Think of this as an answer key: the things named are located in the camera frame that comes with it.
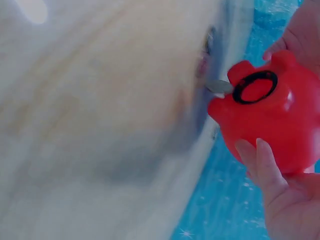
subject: white surface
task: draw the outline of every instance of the white surface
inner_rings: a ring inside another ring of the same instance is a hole
[[[180,115],[220,1],[19,2],[0,3],[0,239],[168,239],[212,146],[208,120],[172,147],[194,141]]]

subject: hand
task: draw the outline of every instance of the hand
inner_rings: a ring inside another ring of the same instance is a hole
[[[298,62],[320,77],[320,0],[304,0],[292,16],[282,37],[263,55],[269,61],[279,50],[294,53]]]
[[[269,144],[255,149],[240,140],[235,147],[248,176],[263,193],[265,224],[273,240],[320,239],[320,174],[282,176]]]

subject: piggy bank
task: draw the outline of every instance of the piggy bank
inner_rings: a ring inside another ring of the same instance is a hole
[[[234,86],[225,98],[214,98],[208,114],[220,125],[229,151],[239,139],[256,146],[267,141],[283,174],[301,173],[320,158],[320,80],[298,64],[287,50],[255,68],[234,65],[227,74]]]

